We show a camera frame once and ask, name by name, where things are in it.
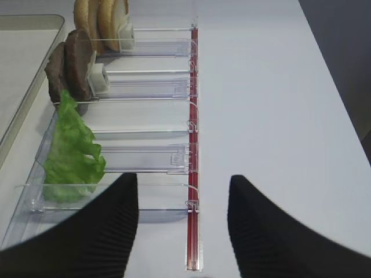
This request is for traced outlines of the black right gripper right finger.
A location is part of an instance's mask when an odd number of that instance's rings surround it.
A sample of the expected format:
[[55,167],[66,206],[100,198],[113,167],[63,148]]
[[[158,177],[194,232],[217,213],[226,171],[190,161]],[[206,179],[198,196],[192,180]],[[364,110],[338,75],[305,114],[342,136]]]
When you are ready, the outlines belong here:
[[230,179],[227,226],[241,277],[370,277],[370,258],[291,217],[247,178]]

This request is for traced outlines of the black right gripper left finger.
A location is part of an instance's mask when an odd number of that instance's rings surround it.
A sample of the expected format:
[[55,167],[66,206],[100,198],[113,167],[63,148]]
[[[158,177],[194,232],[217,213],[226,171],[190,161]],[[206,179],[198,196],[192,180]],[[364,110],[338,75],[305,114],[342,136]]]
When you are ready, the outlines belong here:
[[1,277],[123,277],[138,223],[137,175],[124,173],[71,217],[1,251]]

